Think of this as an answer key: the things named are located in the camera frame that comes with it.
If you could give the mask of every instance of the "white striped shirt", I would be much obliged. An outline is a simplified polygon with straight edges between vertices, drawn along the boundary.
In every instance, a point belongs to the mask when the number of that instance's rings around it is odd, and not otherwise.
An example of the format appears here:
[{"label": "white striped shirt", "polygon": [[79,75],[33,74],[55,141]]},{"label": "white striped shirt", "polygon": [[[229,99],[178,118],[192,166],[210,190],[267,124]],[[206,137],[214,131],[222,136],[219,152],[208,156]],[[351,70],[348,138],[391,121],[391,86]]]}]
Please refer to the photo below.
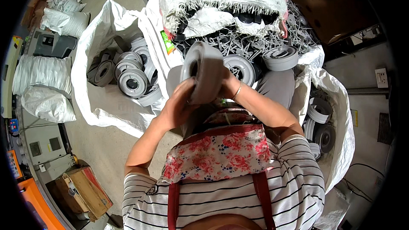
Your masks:
[{"label": "white striped shirt", "polygon": [[[310,229],[324,208],[325,191],[309,143],[301,135],[292,135],[280,148],[270,140],[268,144],[274,168],[267,172],[267,181],[275,225],[279,230]],[[168,187],[160,179],[129,173],[124,180],[124,228],[168,228]],[[243,215],[266,229],[252,176],[214,182],[182,181],[177,229],[217,214]]]}]

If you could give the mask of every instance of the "floral apron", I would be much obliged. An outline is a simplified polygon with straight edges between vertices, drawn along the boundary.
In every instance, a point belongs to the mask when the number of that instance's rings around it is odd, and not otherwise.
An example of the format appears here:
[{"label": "floral apron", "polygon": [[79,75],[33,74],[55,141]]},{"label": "floral apron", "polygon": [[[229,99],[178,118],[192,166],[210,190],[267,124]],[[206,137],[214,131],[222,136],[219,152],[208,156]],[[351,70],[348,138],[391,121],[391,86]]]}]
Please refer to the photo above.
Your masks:
[{"label": "floral apron", "polygon": [[267,229],[275,229],[267,176],[271,169],[270,150],[263,125],[245,109],[227,108],[204,123],[216,127],[188,137],[174,146],[166,157],[163,182],[168,182],[168,228],[176,229],[179,189],[183,179],[218,181],[251,174],[261,202]]}]

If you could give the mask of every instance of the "wall socket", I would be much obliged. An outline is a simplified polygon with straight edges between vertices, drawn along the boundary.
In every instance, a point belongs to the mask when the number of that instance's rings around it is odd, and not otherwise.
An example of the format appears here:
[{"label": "wall socket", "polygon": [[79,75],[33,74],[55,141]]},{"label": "wall socket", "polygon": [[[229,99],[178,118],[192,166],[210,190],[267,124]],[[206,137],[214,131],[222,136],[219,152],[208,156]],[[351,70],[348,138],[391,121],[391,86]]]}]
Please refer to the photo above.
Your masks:
[{"label": "wall socket", "polygon": [[386,76],[386,68],[375,69],[375,75],[378,88],[388,88],[388,77]]}]

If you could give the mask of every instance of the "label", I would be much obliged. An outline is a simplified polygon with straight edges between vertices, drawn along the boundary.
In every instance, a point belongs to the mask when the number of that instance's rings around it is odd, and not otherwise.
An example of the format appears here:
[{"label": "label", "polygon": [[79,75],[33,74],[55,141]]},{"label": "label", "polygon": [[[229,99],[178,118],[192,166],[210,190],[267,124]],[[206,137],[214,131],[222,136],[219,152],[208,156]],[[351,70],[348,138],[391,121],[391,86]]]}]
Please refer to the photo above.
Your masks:
[{"label": "label", "polygon": [[358,127],[358,110],[351,109],[352,125]]}]

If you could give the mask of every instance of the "woman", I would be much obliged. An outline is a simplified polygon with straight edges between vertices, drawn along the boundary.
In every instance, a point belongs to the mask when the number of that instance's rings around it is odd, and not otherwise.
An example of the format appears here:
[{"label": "woman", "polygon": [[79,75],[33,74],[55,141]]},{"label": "woman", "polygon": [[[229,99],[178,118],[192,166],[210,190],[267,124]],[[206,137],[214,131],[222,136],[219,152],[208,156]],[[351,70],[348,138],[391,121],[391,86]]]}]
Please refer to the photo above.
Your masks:
[{"label": "woman", "polygon": [[[321,215],[322,172],[288,110],[292,70],[269,72],[258,91],[224,71],[220,97],[241,107],[186,105],[194,88],[187,79],[133,146],[125,164],[126,229],[310,229]],[[155,180],[148,166],[158,142],[180,125],[184,140]]]}]

